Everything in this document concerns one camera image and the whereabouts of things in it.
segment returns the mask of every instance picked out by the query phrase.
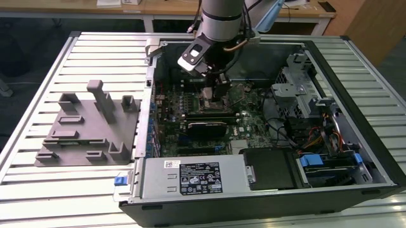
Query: slotted aluminum surface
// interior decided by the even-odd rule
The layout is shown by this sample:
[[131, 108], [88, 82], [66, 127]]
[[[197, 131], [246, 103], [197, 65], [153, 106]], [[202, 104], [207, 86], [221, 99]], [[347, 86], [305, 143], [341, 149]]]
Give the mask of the slotted aluminum surface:
[[[56, 104], [60, 94], [78, 92], [80, 99], [91, 99], [86, 93], [87, 81], [102, 79], [103, 89], [111, 92], [112, 99], [122, 95], [143, 99], [147, 38], [186, 37], [183, 34], [82, 33], [80, 37], [70, 38], [0, 156], [4, 165], [0, 172], [2, 227], [138, 227], [112, 199], [114, 177], [131, 170], [134, 164], [38, 168], [35, 156], [60, 109]], [[405, 104], [353, 44], [339, 37], [266, 36], [263, 39], [311, 39], [315, 42], [405, 170]], [[406, 195], [398, 194], [334, 214], [187, 227], [405, 227], [405, 211]]]

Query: power supply label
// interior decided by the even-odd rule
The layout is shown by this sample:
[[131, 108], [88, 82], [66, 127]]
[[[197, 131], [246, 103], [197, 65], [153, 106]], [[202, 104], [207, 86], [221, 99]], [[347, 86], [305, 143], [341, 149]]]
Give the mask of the power supply label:
[[185, 196], [223, 192], [218, 162], [181, 164], [181, 194]]

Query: floor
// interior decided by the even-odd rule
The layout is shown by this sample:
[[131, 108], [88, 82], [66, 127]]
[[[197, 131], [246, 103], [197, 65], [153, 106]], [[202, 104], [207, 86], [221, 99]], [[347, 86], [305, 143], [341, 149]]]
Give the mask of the floor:
[[[183, 32], [190, 22], [183, 21], [174, 24], [169, 21], [159, 21], [155, 26], [158, 32]], [[48, 70], [52, 66], [59, 51], [64, 45], [71, 31], [98, 31], [98, 32], [143, 32], [143, 23], [140, 20], [82, 20], [64, 19], [62, 26], [51, 19], [2, 19], [0, 18], [0, 38], [10, 34], [16, 39], [26, 58], [30, 63], [31, 71], [19, 77], [0, 78], [14, 90], [12, 97], [0, 96], [0, 151], [7, 143], [8, 135], [20, 121], [28, 104], [39, 88]], [[378, 70], [406, 98], [406, 39], [404, 39], [389, 54]]]

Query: open computer tower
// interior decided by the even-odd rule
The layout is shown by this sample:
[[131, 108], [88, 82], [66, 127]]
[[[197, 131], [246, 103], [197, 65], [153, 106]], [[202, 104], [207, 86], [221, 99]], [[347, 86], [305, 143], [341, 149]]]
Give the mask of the open computer tower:
[[406, 176], [309, 40], [262, 40], [209, 101], [205, 79], [151, 58], [146, 154], [120, 209], [143, 227], [323, 214], [405, 189]]

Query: wooden table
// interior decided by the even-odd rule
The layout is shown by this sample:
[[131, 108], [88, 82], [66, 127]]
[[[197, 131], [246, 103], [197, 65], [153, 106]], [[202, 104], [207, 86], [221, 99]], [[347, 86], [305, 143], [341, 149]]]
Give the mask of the wooden table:
[[[311, 35], [322, 35], [335, 13], [326, 12], [317, 0], [295, 8], [282, 9], [277, 22], [315, 23]], [[155, 19], [191, 20], [197, 9], [198, 0], [143, 0], [112, 9], [98, 9], [96, 0], [0, 0], [0, 17], [142, 19], [146, 32], [154, 32]]]

